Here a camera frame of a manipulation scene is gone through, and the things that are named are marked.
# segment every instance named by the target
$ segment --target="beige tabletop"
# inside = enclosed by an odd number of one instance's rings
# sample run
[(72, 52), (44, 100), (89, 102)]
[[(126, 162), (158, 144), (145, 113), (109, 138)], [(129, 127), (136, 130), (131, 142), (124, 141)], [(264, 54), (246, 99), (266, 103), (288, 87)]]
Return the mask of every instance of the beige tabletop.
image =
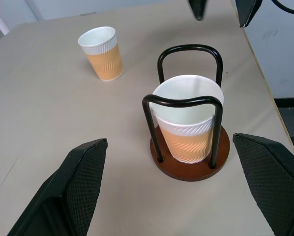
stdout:
[[(117, 30), (124, 74), (100, 81), (77, 44), (98, 26)], [(231, 142), (215, 176), (183, 182), (154, 164), (142, 98), (159, 85), (160, 53), (207, 44), (224, 62), (223, 126), (293, 150), (229, 0), (210, 0), (205, 20), (177, 0), (17, 27), (0, 40), (0, 235), (9, 232), (40, 185), (74, 147), (107, 138), (109, 147), (93, 236), (269, 236)], [(164, 61), (165, 77), (215, 78), (204, 52)]]

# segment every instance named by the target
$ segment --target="round brown base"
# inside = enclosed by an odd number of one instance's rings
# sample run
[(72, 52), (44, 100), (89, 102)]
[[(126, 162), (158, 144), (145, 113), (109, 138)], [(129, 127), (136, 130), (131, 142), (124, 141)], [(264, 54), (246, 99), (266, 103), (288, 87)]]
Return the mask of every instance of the round brown base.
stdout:
[(199, 181), (209, 178), (220, 171), (220, 169), (226, 163), (229, 155), (230, 141), (227, 132), (223, 127), (221, 127), (220, 130), (220, 139), (215, 169), (211, 169), (209, 167), (209, 161), (211, 158), (210, 155), (206, 157), (205, 160), (196, 164), (186, 164), (179, 162), (174, 157), (172, 157), (159, 126), (156, 127), (156, 135), (164, 161), (162, 163), (157, 161), (157, 154), (151, 140), (150, 150), (154, 162), (163, 173), (179, 180)]

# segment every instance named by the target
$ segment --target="white wall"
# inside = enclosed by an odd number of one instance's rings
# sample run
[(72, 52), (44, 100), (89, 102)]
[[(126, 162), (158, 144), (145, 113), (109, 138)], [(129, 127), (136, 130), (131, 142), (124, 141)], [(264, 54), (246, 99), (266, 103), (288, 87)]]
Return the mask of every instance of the white wall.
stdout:
[(36, 21), (26, 0), (0, 0), (0, 17), (10, 30), (21, 23)]
[[(280, 1), (294, 9), (294, 0)], [(294, 97), (294, 15), (263, 0), (245, 31), (273, 96)]]
[(19, 24), (100, 12), (160, 0), (0, 0), (0, 17), (11, 30)]
[(156, 1), (160, 0), (27, 0), (38, 19), (43, 20), (113, 10)]

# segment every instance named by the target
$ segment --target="white paper cup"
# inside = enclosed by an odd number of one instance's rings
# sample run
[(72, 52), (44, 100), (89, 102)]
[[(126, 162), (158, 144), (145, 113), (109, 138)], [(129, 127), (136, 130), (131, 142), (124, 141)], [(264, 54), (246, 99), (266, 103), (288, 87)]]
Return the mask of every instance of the white paper cup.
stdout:
[[(211, 79), (198, 75), (180, 75), (166, 80), (153, 92), (169, 99), (216, 97), (221, 104), (224, 95)], [(151, 103), (171, 155), (183, 163), (203, 161), (211, 151), (215, 107), (203, 104), (188, 108), (172, 108)]]
[(91, 29), (79, 37), (78, 44), (100, 80), (112, 81), (121, 76), (123, 66), (114, 28)]

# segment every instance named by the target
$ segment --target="black metal wire handle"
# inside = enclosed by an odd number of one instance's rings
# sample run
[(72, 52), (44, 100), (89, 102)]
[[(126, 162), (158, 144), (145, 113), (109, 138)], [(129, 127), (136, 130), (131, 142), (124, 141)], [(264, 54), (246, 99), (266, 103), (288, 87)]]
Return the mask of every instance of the black metal wire handle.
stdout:
[(158, 76), (159, 76), (160, 83), (163, 83), (165, 81), (165, 77), (163, 74), (163, 67), (162, 67), (162, 62), (164, 58), (171, 53), (181, 52), (181, 51), (203, 51), (203, 52), (210, 53), (216, 60), (216, 64), (217, 64), (216, 83), (217, 85), (221, 87), (221, 78), (222, 78), (222, 70), (223, 70), (221, 55), (213, 47), (203, 45), (203, 44), (185, 44), (185, 45), (174, 46), (174, 47), (168, 48), (167, 50), (164, 50), (163, 53), (160, 55), (158, 59), (158, 63), (157, 63)]
[(282, 9), (283, 11), (286, 11), (290, 14), (294, 14), (294, 10), (290, 9), (286, 6), (284, 6), (283, 4), (281, 4), (278, 0), (271, 0), (277, 7), (279, 7), (280, 9)]
[(212, 104), (215, 106), (215, 120), (214, 120), (214, 128), (213, 128), (213, 136), (212, 136), (212, 151), (211, 151), (211, 159), (209, 166), (211, 169), (216, 167), (216, 158), (218, 153), (218, 143), (221, 129), (221, 120), (222, 120), (222, 104), (220, 101), (212, 96), (202, 96), (184, 100), (173, 100), (167, 99), (163, 97), (159, 97), (157, 95), (149, 94), (143, 98), (143, 110), (146, 116), (147, 124), (149, 127), (149, 131), (151, 134), (151, 139), (157, 154), (157, 161), (163, 162), (164, 158), (161, 154), (160, 147), (157, 141), (157, 136), (155, 133), (155, 128), (152, 120), (152, 115), (149, 107), (149, 102), (156, 103), (158, 105), (166, 106), (166, 107), (174, 107), (174, 108), (183, 108), (183, 107), (194, 107), (203, 104)]

